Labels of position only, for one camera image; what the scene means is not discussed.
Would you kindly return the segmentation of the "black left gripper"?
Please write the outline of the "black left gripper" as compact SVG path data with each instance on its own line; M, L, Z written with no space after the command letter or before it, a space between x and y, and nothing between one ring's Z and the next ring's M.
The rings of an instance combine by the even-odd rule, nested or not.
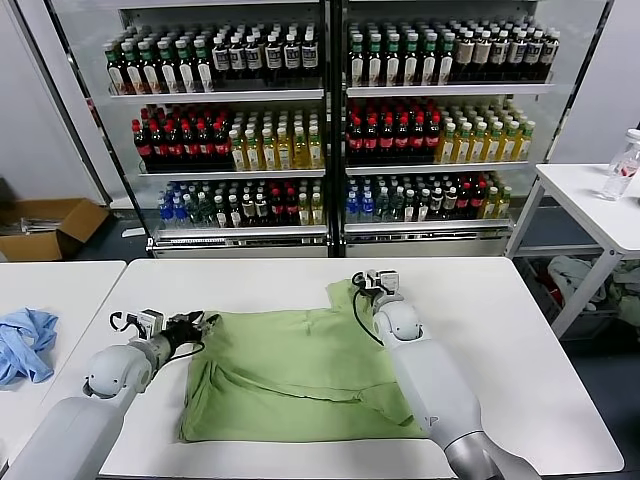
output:
M163 336L171 347L198 343L212 331L220 318L219 314L204 314L203 311L189 312L184 315L184 321L170 322L163 330Z

